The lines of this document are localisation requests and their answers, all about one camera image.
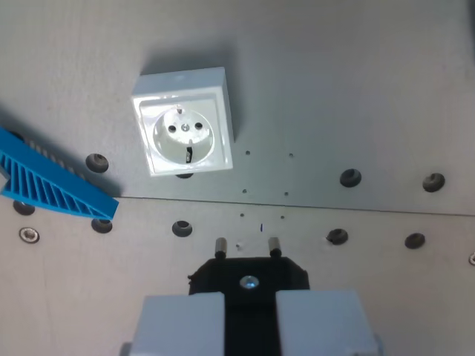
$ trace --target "small hole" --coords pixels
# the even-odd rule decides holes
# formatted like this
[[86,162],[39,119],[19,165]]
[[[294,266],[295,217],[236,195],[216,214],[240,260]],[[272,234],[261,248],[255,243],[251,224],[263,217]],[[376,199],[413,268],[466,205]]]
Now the small hole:
[[193,227],[189,222],[180,220],[171,226],[171,231],[178,237],[188,237],[193,232]]
[[104,173],[109,169],[109,161],[101,154],[90,154],[86,158],[86,165],[94,173]]
[[440,173],[432,173],[422,181],[422,187],[429,193],[434,193],[442,189],[445,185],[445,177]]
[[112,222],[110,220],[93,219],[91,227],[95,232],[107,234],[112,230]]
[[406,240],[404,241],[404,245],[411,250],[420,248],[424,244],[425,244],[425,236],[423,234],[420,234],[419,232],[409,235],[408,237],[406,237]]
[[178,178],[181,178],[181,179],[188,179],[188,178],[191,177],[192,175],[193,175],[193,173],[177,174],[177,177],[178,177]]
[[21,228],[19,236],[25,243],[37,243],[39,241],[39,233],[34,228]]
[[340,176],[340,184],[346,188],[356,187],[361,182],[361,172],[357,169],[347,169]]
[[25,217],[35,212],[34,206],[25,204],[24,202],[19,202],[18,200],[15,200],[13,202],[13,208],[18,214],[23,215]]
[[327,240],[333,245],[342,245],[348,241],[348,233],[342,228],[336,228],[328,233]]

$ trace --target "hole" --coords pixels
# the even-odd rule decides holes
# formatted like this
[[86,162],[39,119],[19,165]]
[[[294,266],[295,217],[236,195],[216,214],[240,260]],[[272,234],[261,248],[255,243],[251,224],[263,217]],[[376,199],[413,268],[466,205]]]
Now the hole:
[[112,222],[110,220],[93,219],[91,227],[95,232],[107,234],[112,230]]
[[347,188],[356,187],[361,182],[361,173],[357,169],[347,169],[340,176],[340,184]]
[[109,161],[101,154],[90,154],[86,158],[86,165],[94,173],[104,173],[109,169]]
[[188,237],[193,232],[193,227],[189,222],[180,220],[171,226],[171,231],[178,237]]
[[24,137],[20,135],[18,132],[15,132],[15,131],[8,131],[8,132],[10,132],[12,135],[14,135],[14,137],[19,139],[20,141],[24,142]]
[[21,228],[19,236],[24,243],[37,243],[39,241],[39,233],[34,228]]
[[342,228],[336,228],[328,233],[327,240],[333,245],[342,245],[348,241],[348,233]]
[[409,235],[408,237],[406,237],[406,240],[404,241],[404,245],[407,248],[410,248],[411,250],[420,248],[424,244],[425,244],[425,236],[423,234],[420,234],[419,232]]
[[181,178],[181,179],[188,179],[188,178],[191,177],[192,175],[193,175],[193,173],[177,174],[177,177],[178,177],[178,178]]
[[434,193],[442,189],[445,184],[445,177],[440,173],[432,173],[422,181],[422,187],[429,193]]
[[34,206],[25,204],[24,202],[19,202],[18,200],[15,200],[13,202],[13,208],[18,214],[23,215],[25,217],[35,212]]

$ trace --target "screw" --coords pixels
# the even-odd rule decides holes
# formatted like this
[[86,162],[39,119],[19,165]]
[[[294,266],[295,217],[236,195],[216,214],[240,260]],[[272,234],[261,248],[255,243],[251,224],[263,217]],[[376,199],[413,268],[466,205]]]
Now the screw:
[[34,228],[21,228],[19,236],[26,243],[37,243],[39,241],[39,233]]
[[244,289],[254,289],[259,286],[259,280],[254,276],[244,276],[240,279],[239,284]]

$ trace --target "blue ribbed part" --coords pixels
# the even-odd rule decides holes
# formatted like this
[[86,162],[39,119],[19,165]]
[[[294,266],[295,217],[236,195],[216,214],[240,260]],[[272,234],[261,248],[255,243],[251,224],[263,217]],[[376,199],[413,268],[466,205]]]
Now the blue ribbed part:
[[0,166],[10,175],[1,191],[6,197],[81,217],[114,218],[119,202],[2,128]]

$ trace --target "mounting hole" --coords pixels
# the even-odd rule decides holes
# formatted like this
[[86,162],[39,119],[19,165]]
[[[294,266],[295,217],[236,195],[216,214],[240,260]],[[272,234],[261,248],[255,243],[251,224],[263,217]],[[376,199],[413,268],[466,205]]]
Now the mounting hole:
[[191,177],[192,175],[193,175],[193,173],[177,174],[177,177],[178,177],[178,178],[181,178],[181,179],[188,179],[188,178]]
[[90,154],[86,158],[86,165],[94,173],[104,173],[109,169],[109,161],[101,154]]
[[37,243],[39,241],[39,233],[34,228],[21,228],[19,236],[24,243]]
[[14,137],[19,139],[20,141],[24,142],[24,137],[20,135],[18,132],[15,132],[15,131],[8,131],[8,132],[10,132],[12,135],[14,135]]
[[468,257],[468,263],[475,266],[475,252]]
[[342,228],[336,228],[328,233],[327,240],[333,245],[342,245],[348,241],[348,233]]
[[93,219],[91,227],[95,232],[107,234],[112,230],[112,222],[110,220]]
[[425,177],[422,181],[422,187],[429,193],[441,190],[444,184],[445,177],[440,173],[432,173],[430,176]]
[[340,184],[347,188],[356,187],[361,182],[361,172],[357,169],[347,169],[340,176]]
[[404,241],[404,245],[407,248],[410,248],[411,250],[415,250],[419,247],[422,247],[422,245],[424,244],[425,244],[425,236],[423,234],[420,234],[419,232],[409,235],[408,237],[406,237],[406,240]]
[[13,208],[18,214],[23,215],[25,217],[35,212],[34,206],[25,204],[24,202],[19,202],[18,200],[15,200],[13,202]]
[[193,227],[188,221],[180,220],[171,226],[171,231],[178,237],[188,237],[193,232]]

